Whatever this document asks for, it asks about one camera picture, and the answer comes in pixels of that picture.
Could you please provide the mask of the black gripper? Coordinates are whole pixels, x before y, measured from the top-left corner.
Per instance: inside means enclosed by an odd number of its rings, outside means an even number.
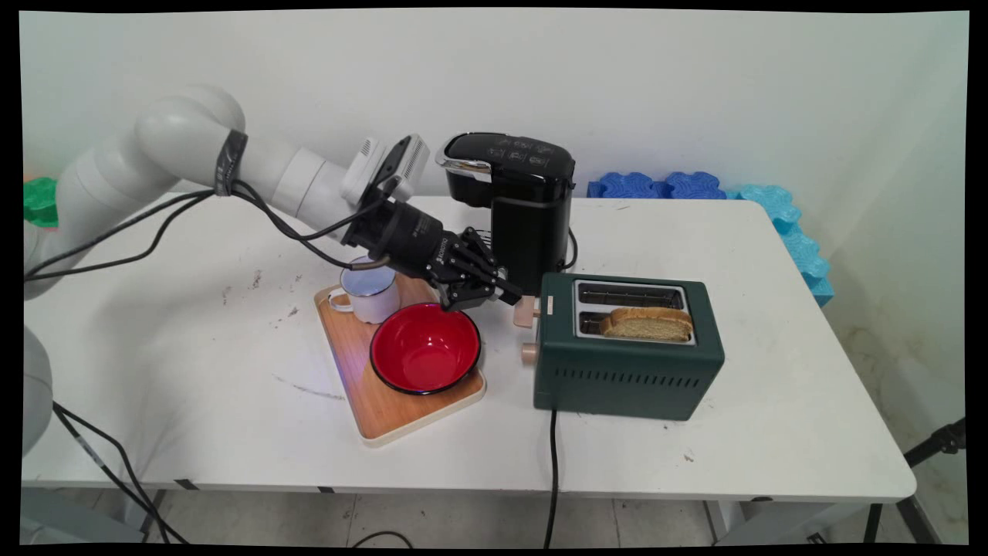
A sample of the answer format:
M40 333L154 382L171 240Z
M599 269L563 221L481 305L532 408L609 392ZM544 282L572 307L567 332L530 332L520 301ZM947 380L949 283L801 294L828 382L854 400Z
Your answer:
M399 273L435 283L445 312L479 307L488 299L516 305L523 298L485 236L472 226L458 237L419 208L390 199L367 201L361 208L370 211L349 224L343 243L367 250L371 260L386 258ZM449 261L455 244L459 261Z

